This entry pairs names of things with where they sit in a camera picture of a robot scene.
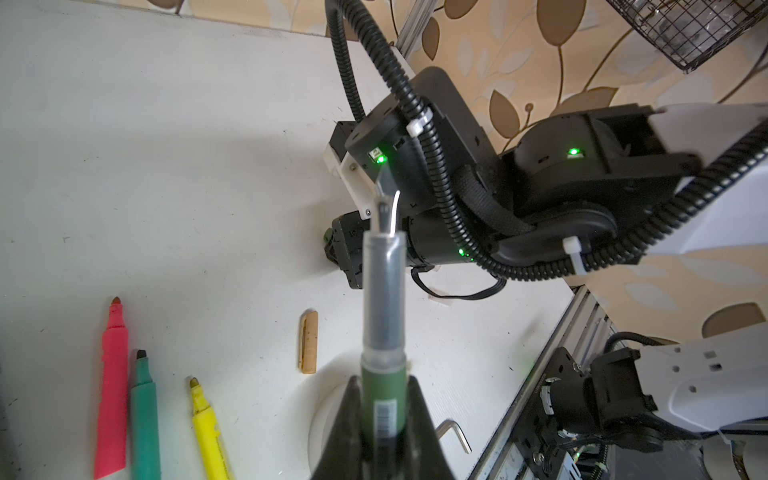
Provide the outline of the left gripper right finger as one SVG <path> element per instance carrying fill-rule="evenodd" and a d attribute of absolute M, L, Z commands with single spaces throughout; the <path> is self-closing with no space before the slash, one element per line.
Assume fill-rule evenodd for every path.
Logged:
<path fill-rule="evenodd" d="M 404 478 L 454 479 L 415 376 L 407 383 L 405 420 Z"/>

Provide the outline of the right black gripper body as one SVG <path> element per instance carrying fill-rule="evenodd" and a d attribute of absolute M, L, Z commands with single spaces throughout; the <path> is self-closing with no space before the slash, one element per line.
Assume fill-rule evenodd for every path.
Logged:
<path fill-rule="evenodd" d="M 370 222 L 353 211 L 334 219 L 324 234 L 327 259 L 339 267 L 353 289 L 363 287 L 365 236 L 369 229 Z M 470 252 L 454 242 L 437 209 L 402 217 L 395 234 L 376 232 L 372 238 L 381 250 L 400 248 L 402 263 L 423 290 L 427 286 L 421 274 L 445 265 L 474 263 Z"/>

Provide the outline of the olive green fineliner pen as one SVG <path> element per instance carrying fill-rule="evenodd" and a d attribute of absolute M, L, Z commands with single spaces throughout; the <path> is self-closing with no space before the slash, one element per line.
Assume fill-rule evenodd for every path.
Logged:
<path fill-rule="evenodd" d="M 369 479 L 398 477 L 398 443 L 405 428 L 405 266 L 399 247 L 381 250 L 376 232 L 395 234 L 400 193 L 374 202 L 364 252 L 362 431 Z"/>

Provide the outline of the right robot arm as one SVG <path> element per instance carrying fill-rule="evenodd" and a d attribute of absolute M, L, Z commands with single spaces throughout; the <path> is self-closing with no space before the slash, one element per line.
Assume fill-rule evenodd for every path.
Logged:
<path fill-rule="evenodd" d="M 760 193 L 767 124 L 740 107 L 635 104 L 564 112 L 496 153 L 447 73 L 414 77 L 359 1 L 325 13 L 353 117 L 325 159 L 356 208 L 325 253 L 365 293 L 362 379 L 352 383 L 318 473 L 344 446 L 354 477 L 450 477 L 407 373 L 405 289 L 424 273 L 475 265 L 515 281 L 593 273 L 676 245 L 737 184 Z M 767 327 L 671 344 L 615 332 L 580 290 L 473 476 L 604 479 L 612 448 L 756 431 L 767 416 Z"/>

